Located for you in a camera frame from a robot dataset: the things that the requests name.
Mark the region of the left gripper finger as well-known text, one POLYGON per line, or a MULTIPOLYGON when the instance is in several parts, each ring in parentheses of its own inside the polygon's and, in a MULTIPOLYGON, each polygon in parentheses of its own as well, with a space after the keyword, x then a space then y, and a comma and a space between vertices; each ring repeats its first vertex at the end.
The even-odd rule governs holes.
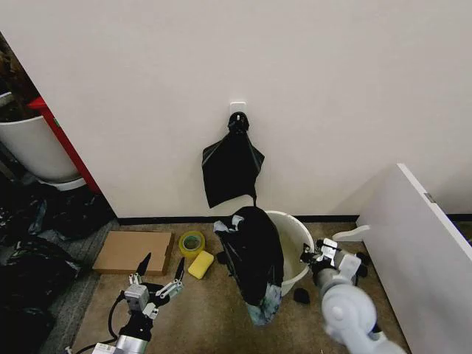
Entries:
POLYGON ((147 271, 151 255, 152 253, 149 252, 144 260, 138 265, 137 270, 129 275, 128 280, 130 285, 147 285, 147 283, 142 280, 142 277, 147 271))
POLYGON ((169 299, 171 299, 183 288, 182 280, 184 277, 184 262, 185 258, 182 257, 178 264, 174 280, 166 284, 159 291, 157 291, 156 297, 160 299, 165 299, 166 297, 168 297, 169 299))

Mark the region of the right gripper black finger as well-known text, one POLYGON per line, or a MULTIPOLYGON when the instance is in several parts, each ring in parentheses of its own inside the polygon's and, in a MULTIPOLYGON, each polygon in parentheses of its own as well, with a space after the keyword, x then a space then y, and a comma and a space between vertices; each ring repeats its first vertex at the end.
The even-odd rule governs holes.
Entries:
POLYGON ((316 262, 316 253, 313 252, 307 243, 303 243, 302 253, 299 261, 305 264, 313 264, 316 262))

